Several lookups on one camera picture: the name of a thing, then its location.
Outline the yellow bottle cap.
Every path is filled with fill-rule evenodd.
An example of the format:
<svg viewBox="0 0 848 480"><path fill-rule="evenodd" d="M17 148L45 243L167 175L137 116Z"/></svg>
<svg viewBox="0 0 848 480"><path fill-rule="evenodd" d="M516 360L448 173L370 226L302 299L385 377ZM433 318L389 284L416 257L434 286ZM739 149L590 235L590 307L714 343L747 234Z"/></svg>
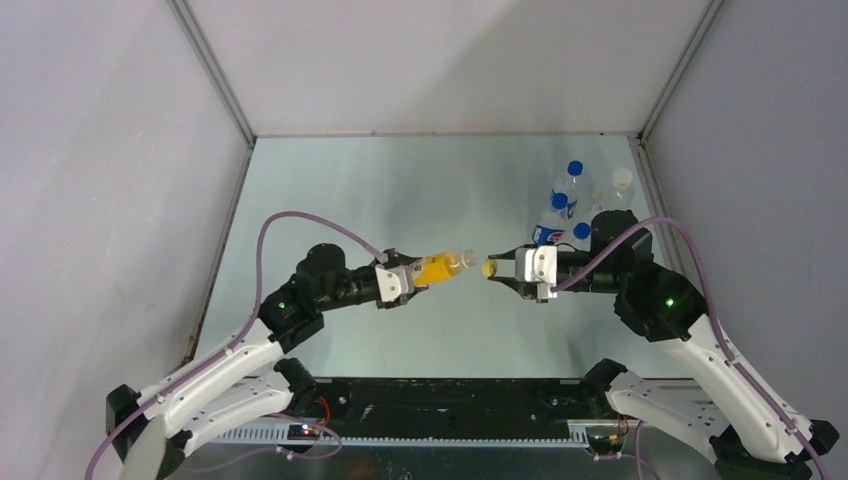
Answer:
<svg viewBox="0 0 848 480"><path fill-rule="evenodd" d="M484 277L492 278L497 275L498 262L496 259L487 258L481 263L481 271Z"/></svg>

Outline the clear crushed bottle blue label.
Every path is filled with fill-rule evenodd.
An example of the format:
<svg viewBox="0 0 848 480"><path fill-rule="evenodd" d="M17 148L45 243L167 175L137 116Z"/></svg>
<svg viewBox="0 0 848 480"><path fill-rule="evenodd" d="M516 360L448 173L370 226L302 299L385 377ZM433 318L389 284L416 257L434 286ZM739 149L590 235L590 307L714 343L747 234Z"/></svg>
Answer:
<svg viewBox="0 0 848 480"><path fill-rule="evenodd" d="M566 230L564 211L568 208L568 202L567 194L551 191L550 199L532 231L532 243L544 246L555 244L560 240Z"/></svg>

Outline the yellow juice bottle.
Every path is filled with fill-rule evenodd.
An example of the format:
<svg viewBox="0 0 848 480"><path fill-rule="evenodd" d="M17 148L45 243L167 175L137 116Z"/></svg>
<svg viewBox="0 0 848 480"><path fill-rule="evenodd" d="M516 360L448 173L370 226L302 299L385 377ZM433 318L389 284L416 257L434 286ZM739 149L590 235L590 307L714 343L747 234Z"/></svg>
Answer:
<svg viewBox="0 0 848 480"><path fill-rule="evenodd" d="M415 287L425 287L450 280L476 264L474 250L445 251L422 257L411 264Z"/></svg>

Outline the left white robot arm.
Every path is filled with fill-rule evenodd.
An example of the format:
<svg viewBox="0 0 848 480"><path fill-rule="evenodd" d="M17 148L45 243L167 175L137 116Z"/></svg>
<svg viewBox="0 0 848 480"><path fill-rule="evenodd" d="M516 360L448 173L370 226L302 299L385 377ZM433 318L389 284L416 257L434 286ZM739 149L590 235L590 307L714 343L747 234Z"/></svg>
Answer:
<svg viewBox="0 0 848 480"><path fill-rule="evenodd" d="M107 440L123 475L165 479L219 434L255 419L304 416L316 381L290 352L324 326L328 311L406 304L425 290L420 257L390 249L351 269L335 244L318 244L253 319L206 356L140 391L121 385L106 399Z"/></svg>

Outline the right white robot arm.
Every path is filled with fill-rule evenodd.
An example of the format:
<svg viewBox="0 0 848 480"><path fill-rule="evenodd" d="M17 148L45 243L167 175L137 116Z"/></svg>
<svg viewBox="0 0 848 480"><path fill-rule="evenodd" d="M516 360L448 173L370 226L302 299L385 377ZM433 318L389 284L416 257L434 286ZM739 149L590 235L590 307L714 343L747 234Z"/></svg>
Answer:
<svg viewBox="0 0 848 480"><path fill-rule="evenodd" d="M604 359L581 381L591 416L615 412L652 426L700 453L724 479L827 478L823 458L839 440L836 428L794 409L757 372L722 327L705 277L691 281L655 261L656 224L605 211L591 222L588 249L521 245L490 256L514 270L488 279L538 303L563 292L612 295L619 319L684 366L710 399L702 407L662 393Z"/></svg>

